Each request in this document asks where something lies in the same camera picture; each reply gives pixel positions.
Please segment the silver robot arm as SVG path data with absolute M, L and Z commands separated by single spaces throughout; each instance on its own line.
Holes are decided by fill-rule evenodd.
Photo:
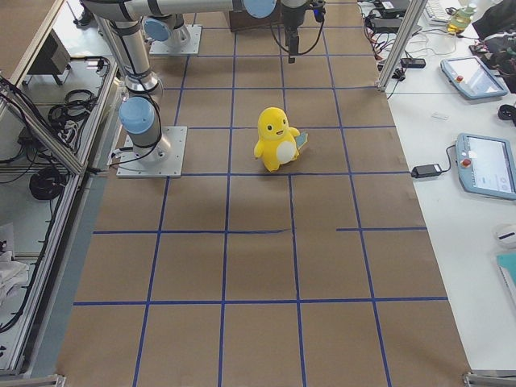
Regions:
M 133 94 L 145 94 L 159 86 L 159 78 L 152 71 L 141 19 L 163 18 L 185 13 L 245 11 L 255 19 L 273 13 L 276 1 L 85 1 L 86 8 L 98 19 L 104 19 L 113 41 L 108 44 L 117 53 L 118 64 L 126 74 L 126 85 Z
M 148 16 L 144 20 L 144 31 L 147 37 L 173 48 L 184 46 L 190 41 L 183 14 Z

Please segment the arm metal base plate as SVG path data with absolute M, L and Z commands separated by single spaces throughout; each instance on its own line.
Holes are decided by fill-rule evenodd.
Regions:
M 162 127 L 160 142 L 154 150 L 138 160 L 146 152 L 136 148 L 121 155 L 116 176 L 120 178 L 161 178 L 181 176 L 185 153 L 187 127 Z
M 168 26 L 148 28 L 151 38 L 151 56 L 190 56 L 197 55 L 200 48 L 202 26 L 183 25 L 177 29 Z

